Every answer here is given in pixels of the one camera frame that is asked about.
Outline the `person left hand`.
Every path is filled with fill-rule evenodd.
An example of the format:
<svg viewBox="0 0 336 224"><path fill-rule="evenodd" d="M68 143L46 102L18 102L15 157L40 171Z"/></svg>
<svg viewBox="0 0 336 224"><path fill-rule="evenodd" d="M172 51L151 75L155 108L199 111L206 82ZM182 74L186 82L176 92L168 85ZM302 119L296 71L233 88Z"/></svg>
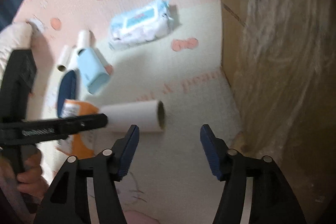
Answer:
<svg viewBox="0 0 336 224"><path fill-rule="evenodd" d="M42 154L37 148L36 152L24 162L28 170L15 175L10 162L1 157L1 190L6 197L12 198L18 193L28 194L39 200L44 197L49 185L42 176L41 160Z"/></svg>

